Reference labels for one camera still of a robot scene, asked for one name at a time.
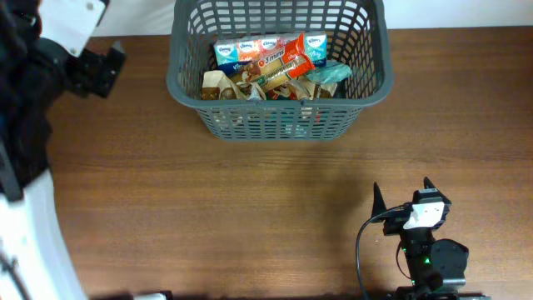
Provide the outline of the Kleenex tissue multipack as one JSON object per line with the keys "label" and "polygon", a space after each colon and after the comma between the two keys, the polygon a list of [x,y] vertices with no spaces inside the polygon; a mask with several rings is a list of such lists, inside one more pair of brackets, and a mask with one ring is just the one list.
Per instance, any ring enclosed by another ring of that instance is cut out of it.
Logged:
{"label": "Kleenex tissue multipack", "polygon": [[[298,37],[299,33],[294,32],[218,40],[213,46],[218,68],[230,77],[261,54],[283,48]],[[304,44],[306,55],[314,65],[324,67],[327,50],[326,33],[304,32]]]}

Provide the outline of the orange spaghetti pasta packet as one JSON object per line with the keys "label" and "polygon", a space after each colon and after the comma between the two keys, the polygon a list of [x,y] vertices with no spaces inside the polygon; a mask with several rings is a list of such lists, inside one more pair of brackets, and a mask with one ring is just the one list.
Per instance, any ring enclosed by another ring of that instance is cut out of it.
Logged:
{"label": "orange spaghetti pasta packet", "polygon": [[246,64],[231,80],[240,88],[254,85],[267,93],[314,69],[315,65],[306,54],[305,33],[302,32],[281,48],[265,52]]}

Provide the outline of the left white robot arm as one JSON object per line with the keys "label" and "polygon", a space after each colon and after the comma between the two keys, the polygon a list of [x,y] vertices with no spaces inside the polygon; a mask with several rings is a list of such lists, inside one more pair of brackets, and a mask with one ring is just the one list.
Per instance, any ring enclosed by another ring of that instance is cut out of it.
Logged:
{"label": "left white robot arm", "polygon": [[1,296],[83,299],[54,199],[47,110],[64,93],[106,98],[126,60],[87,42],[105,0],[1,4]]}

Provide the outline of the green Nescafe coffee bag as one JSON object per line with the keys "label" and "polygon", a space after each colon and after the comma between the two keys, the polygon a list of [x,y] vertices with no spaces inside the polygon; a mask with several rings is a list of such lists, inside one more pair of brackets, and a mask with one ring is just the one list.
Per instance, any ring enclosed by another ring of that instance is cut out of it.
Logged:
{"label": "green Nescafe coffee bag", "polygon": [[273,88],[266,93],[268,100],[290,100],[291,90],[286,85]]}

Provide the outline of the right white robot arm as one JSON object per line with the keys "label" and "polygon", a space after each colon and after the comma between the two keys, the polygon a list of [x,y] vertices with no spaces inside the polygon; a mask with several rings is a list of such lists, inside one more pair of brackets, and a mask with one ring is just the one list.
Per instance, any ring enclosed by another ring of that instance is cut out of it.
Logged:
{"label": "right white robot arm", "polygon": [[451,201],[428,177],[411,201],[399,207],[385,205],[380,187],[373,185],[371,222],[383,224],[383,234],[400,238],[397,252],[403,253],[411,285],[399,287],[395,299],[483,300],[482,293],[461,293],[466,285],[468,247],[451,239],[437,240],[433,232],[446,221]]}

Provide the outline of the beige snack bag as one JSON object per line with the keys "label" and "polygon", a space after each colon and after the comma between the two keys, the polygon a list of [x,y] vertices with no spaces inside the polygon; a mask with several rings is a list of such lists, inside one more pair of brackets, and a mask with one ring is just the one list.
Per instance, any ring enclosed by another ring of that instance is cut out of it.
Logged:
{"label": "beige snack bag", "polygon": [[337,90],[336,83],[315,83],[306,77],[292,79],[286,84],[291,100],[314,100],[316,98],[333,98]]}
{"label": "beige snack bag", "polygon": [[265,101],[267,96],[256,82],[233,82],[223,71],[203,75],[202,100]]}

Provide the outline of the small mint green packet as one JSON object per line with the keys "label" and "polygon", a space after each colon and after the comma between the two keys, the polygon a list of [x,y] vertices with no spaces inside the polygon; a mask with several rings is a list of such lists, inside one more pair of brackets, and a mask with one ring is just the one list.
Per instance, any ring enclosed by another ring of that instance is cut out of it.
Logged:
{"label": "small mint green packet", "polygon": [[349,78],[353,74],[350,66],[335,60],[328,60],[326,65],[311,70],[306,77],[318,84],[339,83]]}

